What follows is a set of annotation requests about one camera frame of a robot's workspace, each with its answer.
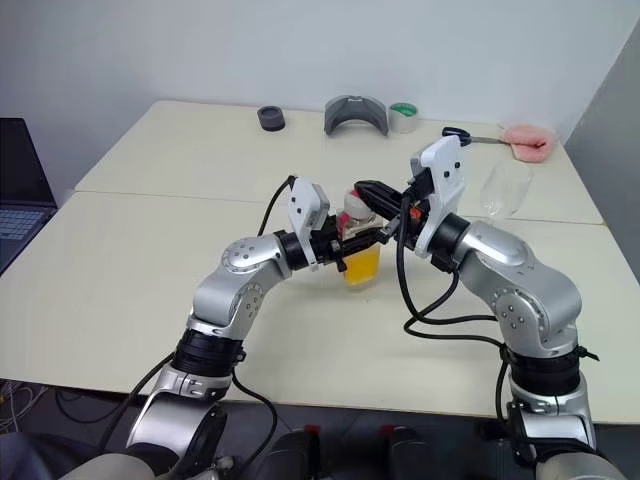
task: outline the small bottle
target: small bottle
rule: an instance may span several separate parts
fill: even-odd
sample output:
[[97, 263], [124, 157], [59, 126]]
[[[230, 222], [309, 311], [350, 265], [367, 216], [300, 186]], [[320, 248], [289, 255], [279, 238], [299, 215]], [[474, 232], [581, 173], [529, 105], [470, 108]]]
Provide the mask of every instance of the small bottle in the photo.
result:
[[[344, 196], [344, 211], [339, 217], [338, 228], [342, 240], [355, 237], [358, 232], [371, 227], [382, 227], [382, 218], [357, 196], [355, 191]], [[361, 252], [345, 257], [347, 270], [344, 279], [349, 285], [363, 285], [378, 274], [380, 245], [375, 244]]]

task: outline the table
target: table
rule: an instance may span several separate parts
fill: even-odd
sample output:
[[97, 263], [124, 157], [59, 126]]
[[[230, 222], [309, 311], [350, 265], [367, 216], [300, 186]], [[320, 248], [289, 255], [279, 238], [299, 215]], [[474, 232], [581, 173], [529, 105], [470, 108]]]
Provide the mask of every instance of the table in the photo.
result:
[[[409, 158], [440, 138], [445, 125], [478, 136], [499, 128], [480, 123], [421, 121], [407, 135], [383, 137], [369, 125], [338, 129], [327, 137], [324, 115], [285, 110], [280, 132], [260, 128], [255, 107], [161, 101], [136, 123], [78, 183], [79, 191], [117, 192], [265, 204], [290, 173], [325, 189], [334, 207], [357, 180], [382, 180], [400, 190], [411, 176]], [[512, 159], [503, 145], [463, 149], [467, 189], [459, 213], [484, 216], [481, 187], [493, 166]], [[541, 165], [515, 218], [602, 223], [602, 217], [562, 146]]]
[[[146, 195], [75, 193], [0, 277], [0, 377], [128, 391], [183, 332], [198, 283], [224, 247], [253, 235], [263, 205]], [[286, 225], [275, 209], [269, 230]], [[583, 295], [581, 343], [593, 417], [639, 423], [630, 356], [640, 338], [640, 290], [601, 225], [505, 221]], [[417, 303], [447, 275], [407, 256]], [[441, 315], [486, 312], [460, 287]], [[407, 313], [393, 247], [377, 282], [349, 290], [334, 267], [301, 271], [265, 300], [247, 341], [243, 382], [276, 402], [492, 415], [495, 349], [402, 332]], [[488, 322], [453, 331], [498, 335]], [[244, 398], [231, 390], [231, 399]]]

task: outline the yellow liquid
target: yellow liquid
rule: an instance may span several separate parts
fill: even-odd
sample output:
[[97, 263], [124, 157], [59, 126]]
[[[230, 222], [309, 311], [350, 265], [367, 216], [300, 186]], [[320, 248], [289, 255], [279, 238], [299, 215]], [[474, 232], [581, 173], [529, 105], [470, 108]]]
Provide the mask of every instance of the yellow liquid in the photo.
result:
[[373, 245], [362, 252], [345, 257], [347, 271], [344, 279], [349, 285], [362, 285], [373, 280], [380, 264], [380, 245]]

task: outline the glass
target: glass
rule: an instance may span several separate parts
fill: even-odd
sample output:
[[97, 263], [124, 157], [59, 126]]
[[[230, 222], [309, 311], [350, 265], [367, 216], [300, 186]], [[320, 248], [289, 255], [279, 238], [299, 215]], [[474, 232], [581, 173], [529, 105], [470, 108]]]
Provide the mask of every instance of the glass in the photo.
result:
[[490, 221], [515, 214], [527, 196], [533, 170], [517, 160], [501, 160], [493, 167], [480, 191], [480, 201]]

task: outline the pink cloth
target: pink cloth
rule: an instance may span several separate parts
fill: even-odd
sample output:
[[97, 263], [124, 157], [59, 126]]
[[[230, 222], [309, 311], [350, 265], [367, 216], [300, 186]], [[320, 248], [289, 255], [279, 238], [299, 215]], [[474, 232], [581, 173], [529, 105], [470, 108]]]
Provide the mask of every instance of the pink cloth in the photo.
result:
[[507, 128], [502, 140], [511, 144], [513, 155], [520, 161], [540, 163], [551, 155], [557, 138], [549, 130], [533, 125], [515, 125]]

